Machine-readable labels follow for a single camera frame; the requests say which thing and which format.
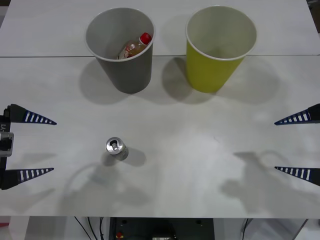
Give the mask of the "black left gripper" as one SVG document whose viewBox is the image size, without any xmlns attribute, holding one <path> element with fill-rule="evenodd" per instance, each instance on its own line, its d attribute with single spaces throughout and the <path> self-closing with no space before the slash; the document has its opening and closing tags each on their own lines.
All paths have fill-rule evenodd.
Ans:
<svg viewBox="0 0 320 240">
<path fill-rule="evenodd" d="M 43 115 L 27 110 L 17 104 L 10 105 L 0 116 L 0 189 L 8 190 L 19 184 L 40 177 L 54 168 L 10 169 L 6 170 L 7 158 L 11 155 L 11 122 L 23 124 L 56 125 L 57 123 Z"/>
</svg>

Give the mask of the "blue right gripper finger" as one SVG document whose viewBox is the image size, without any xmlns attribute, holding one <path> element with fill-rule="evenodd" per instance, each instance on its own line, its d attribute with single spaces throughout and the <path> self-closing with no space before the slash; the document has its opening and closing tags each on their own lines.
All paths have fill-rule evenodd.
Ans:
<svg viewBox="0 0 320 240">
<path fill-rule="evenodd" d="M 320 123 L 320 104 L 308 107 L 307 109 L 289 115 L 276 121 L 275 125 L 294 125 L 294 124 L 319 124 Z"/>
<path fill-rule="evenodd" d="M 320 186 L 320 168 L 275 166 L 276 170 Z"/>
</svg>

